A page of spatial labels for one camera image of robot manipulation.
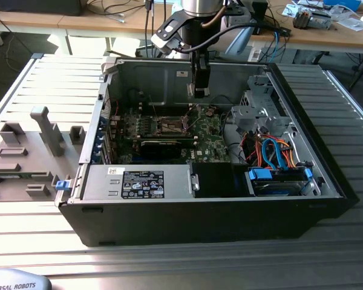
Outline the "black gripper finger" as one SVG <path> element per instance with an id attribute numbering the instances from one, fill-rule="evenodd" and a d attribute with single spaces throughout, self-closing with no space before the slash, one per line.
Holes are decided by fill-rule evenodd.
<path id="1" fill-rule="evenodd" d="M 199 58 L 195 64 L 194 74 L 194 97 L 203 98 L 208 93 L 209 77 L 211 67 L 205 58 Z"/>

